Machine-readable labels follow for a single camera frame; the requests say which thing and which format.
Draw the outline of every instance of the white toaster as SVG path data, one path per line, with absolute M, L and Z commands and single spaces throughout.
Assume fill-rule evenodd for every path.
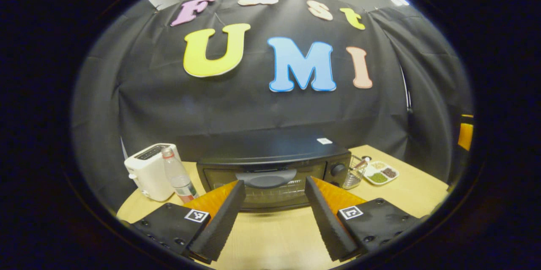
M 164 171 L 161 153 L 164 147 L 172 148 L 175 157 L 180 161 L 176 145 L 172 143 L 156 143 L 124 161 L 129 172 L 128 177 L 135 182 L 143 195 L 156 201 L 164 201 L 174 192 Z

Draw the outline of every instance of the toaster oven knob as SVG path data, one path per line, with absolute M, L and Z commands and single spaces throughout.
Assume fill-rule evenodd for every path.
M 346 170 L 346 166 L 344 166 L 343 164 L 338 164 L 337 166 L 331 169 L 331 175 L 337 176 L 340 174 L 340 172 L 343 172 L 344 170 Z

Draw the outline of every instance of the spice dish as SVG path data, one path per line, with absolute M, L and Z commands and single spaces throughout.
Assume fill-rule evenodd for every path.
M 385 162 L 373 161 L 365 168 L 365 178 L 373 185 L 384 185 L 396 179 L 400 173 Z

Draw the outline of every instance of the wire basket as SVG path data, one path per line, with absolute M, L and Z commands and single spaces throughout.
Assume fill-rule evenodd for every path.
M 344 181 L 344 185 L 342 186 L 344 189 L 348 190 L 357 187 L 363 179 L 368 161 L 364 164 L 361 164 L 361 162 L 363 162 L 363 159 L 351 155 L 350 169 L 347 172 L 346 181 Z

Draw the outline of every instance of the toaster oven handle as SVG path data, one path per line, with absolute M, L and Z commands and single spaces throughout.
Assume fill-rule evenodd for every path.
M 296 174 L 296 169 L 288 169 L 272 172 L 238 172 L 235 176 L 238 180 L 244 180 L 244 184 L 249 187 L 272 189 L 292 181 Z

